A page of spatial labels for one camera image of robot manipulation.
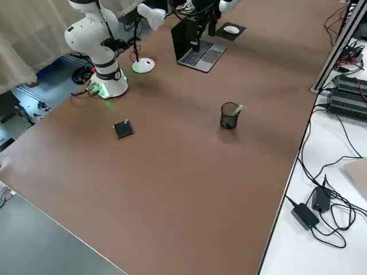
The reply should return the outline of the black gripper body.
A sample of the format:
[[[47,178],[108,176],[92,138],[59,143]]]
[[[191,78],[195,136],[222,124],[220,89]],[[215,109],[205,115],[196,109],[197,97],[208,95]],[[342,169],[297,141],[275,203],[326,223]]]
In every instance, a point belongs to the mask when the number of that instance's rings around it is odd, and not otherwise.
[[[194,11],[190,13],[191,17],[197,17],[204,14],[214,14],[218,7],[217,0],[192,0]]]

